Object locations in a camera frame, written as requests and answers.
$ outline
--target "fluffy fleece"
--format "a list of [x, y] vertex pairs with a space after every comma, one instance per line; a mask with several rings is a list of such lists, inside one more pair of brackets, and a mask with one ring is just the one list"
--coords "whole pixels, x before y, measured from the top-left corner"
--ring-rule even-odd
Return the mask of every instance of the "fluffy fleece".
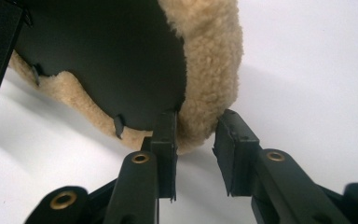
[[[237, 98], [242, 33], [236, 0], [158, 0], [168, 23], [185, 40], [186, 98], [178, 116], [179, 154], [202, 145], [217, 118]], [[30, 66], [14, 52], [10, 66], [32, 86], [82, 113], [103, 133], [115, 137], [113, 119], [83, 90], [74, 75], [61, 72], [35, 84]], [[122, 143], [140, 149], [151, 132], [125, 128]]]

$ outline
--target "white background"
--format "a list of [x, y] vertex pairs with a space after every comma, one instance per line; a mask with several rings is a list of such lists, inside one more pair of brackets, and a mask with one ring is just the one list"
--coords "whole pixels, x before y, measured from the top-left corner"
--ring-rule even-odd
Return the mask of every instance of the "white background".
[[[262, 147], [288, 152], [316, 183], [341, 193], [358, 182], [358, 1], [241, 0], [239, 8], [245, 56], [232, 109]], [[179, 158], [177, 202], [161, 202], [161, 223], [255, 223], [249, 199], [226, 196], [212, 144]], [[54, 189], [96, 190], [117, 177], [128, 153], [7, 71], [0, 223], [22, 223]]]

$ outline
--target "beige fleece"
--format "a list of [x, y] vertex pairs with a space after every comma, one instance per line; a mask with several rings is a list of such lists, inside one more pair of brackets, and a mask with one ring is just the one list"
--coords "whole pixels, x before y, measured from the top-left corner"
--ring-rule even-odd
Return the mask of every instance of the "beige fleece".
[[[168, 23], [185, 40], [186, 98], [178, 116], [179, 154], [201, 145], [214, 131], [217, 118], [237, 98], [242, 32], [236, 0], [158, 0]], [[116, 137], [107, 116], [69, 72], [41, 77], [35, 84], [30, 66], [16, 53], [10, 66], [46, 95], [82, 113], [103, 133]], [[140, 149], [152, 132], [126, 127], [121, 142]]]

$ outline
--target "sheepskin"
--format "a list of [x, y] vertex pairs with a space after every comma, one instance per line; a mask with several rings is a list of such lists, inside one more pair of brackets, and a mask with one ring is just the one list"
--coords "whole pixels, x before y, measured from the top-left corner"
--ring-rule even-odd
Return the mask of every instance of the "sheepskin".
[[[242, 32], [236, 0], [158, 0], [169, 25], [185, 40], [186, 91], [178, 113], [178, 153], [203, 144], [214, 131], [217, 118], [237, 98]], [[69, 72], [40, 77], [14, 51], [9, 65], [30, 85], [83, 114], [103, 133], [116, 137], [114, 121], [98, 107]], [[125, 146], [139, 150], [152, 132], [125, 127]]]

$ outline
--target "white surface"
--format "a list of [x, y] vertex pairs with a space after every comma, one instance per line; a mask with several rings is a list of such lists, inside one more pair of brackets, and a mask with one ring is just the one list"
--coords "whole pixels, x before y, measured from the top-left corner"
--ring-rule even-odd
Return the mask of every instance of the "white surface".
[[[318, 184], [358, 182], [358, 1], [240, 0], [245, 56], [232, 106], [261, 139]], [[160, 223], [255, 223], [250, 200], [226, 197], [210, 150], [179, 158], [178, 200]], [[0, 90], [0, 223], [22, 223], [54, 189], [94, 191], [130, 153], [11, 71]]]

